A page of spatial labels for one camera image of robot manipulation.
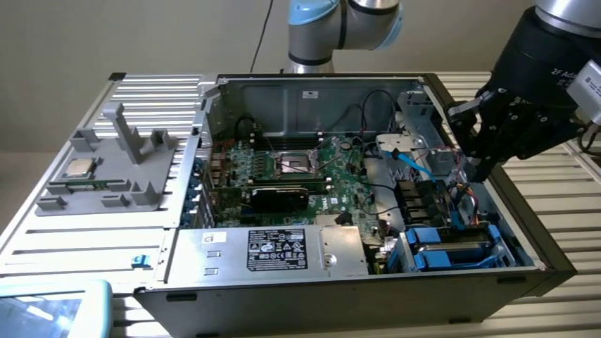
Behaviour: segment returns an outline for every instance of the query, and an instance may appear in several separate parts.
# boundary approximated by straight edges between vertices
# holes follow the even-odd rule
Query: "slotted aluminum table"
[[[488,73],[439,73],[456,100],[471,100]],[[103,278],[116,290],[113,337],[169,337],[161,325],[128,295],[132,285],[151,279],[164,241],[164,224],[173,206],[171,192],[180,169],[192,117],[199,109],[200,75],[133,75],[109,82],[80,127],[93,126],[101,137],[113,137],[111,123],[100,117],[107,100],[123,101],[125,118],[143,135],[153,128],[180,138],[171,167],[161,210],[116,218],[68,216],[28,222],[29,204],[0,236],[0,277],[16,282]],[[65,149],[53,163],[59,163]],[[207,156],[199,150],[197,156]],[[509,160],[505,171],[549,232],[564,249],[578,275],[544,297],[524,298],[505,306],[485,322],[388,330],[303,334],[287,337],[601,337],[601,176],[592,160],[568,142],[534,158]],[[135,255],[148,254],[152,267],[133,270]]]

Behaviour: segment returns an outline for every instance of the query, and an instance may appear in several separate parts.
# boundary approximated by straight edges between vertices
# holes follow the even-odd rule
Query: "warning label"
[[[304,229],[251,230],[247,267],[251,271],[307,269]]]

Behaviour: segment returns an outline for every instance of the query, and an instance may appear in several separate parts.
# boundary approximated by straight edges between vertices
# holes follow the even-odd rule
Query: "green circuit board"
[[[360,167],[360,151],[343,150],[340,144],[351,142],[344,137],[333,137],[311,152],[287,151],[289,156],[307,156],[315,160],[311,173],[283,173],[277,166],[280,151],[253,151],[247,142],[237,142],[229,148],[221,147],[213,155],[213,200],[217,227],[252,227],[264,225],[333,225],[333,219],[344,211],[352,215],[367,243],[379,244],[380,236],[372,235],[377,226],[375,206],[364,200],[372,191],[357,182],[347,169],[347,163]],[[277,187],[309,187],[321,193],[309,195],[307,210],[293,213],[255,213],[249,205],[252,190],[261,182]]]

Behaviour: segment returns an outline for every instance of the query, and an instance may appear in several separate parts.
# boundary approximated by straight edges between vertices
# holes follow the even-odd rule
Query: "metal case panel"
[[[303,266],[295,270],[277,270],[265,267],[256,270],[247,265],[249,260],[277,262],[287,259],[285,253],[295,254],[293,248],[287,248],[288,240],[284,232],[301,230],[301,239],[307,248],[299,249]],[[251,245],[261,241],[249,241],[251,232],[281,232],[281,241],[272,243],[268,251],[261,251]],[[245,227],[229,229],[180,230],[173,262],[169,271],[169,283],[212,283],[228,285],[236,281],[273,281],[291,279],[311,279],[367,275],[361,238],[357,227]]]
[[[483,321],[548,273],[183,288],[135,295],[175,337],[223,337]]]

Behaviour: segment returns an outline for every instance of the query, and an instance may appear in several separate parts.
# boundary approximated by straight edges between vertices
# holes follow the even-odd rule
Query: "tablet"
[[[0,335],[105,338],[112,326],[108,282],[0,285]]]

